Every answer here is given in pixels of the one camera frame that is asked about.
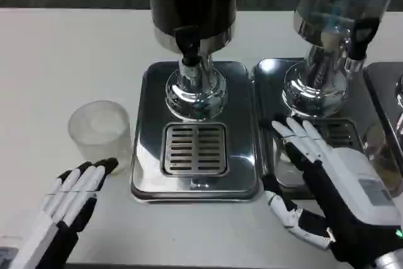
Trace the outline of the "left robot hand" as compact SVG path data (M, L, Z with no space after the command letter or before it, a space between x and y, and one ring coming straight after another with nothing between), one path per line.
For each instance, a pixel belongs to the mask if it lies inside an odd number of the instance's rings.
M56 177L22 238L1 237L1 268L63 268L117 166L114 157L87 161Z

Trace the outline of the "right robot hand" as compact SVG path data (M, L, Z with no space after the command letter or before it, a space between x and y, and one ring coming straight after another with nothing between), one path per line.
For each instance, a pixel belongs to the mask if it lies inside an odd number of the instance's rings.
M333 147L308 120L263 120L284 141L291 163L322 210L315 214L286 198L272 173L264 195L282 226L296 238L329 250L353 268L402 267L402 216L368 158Z

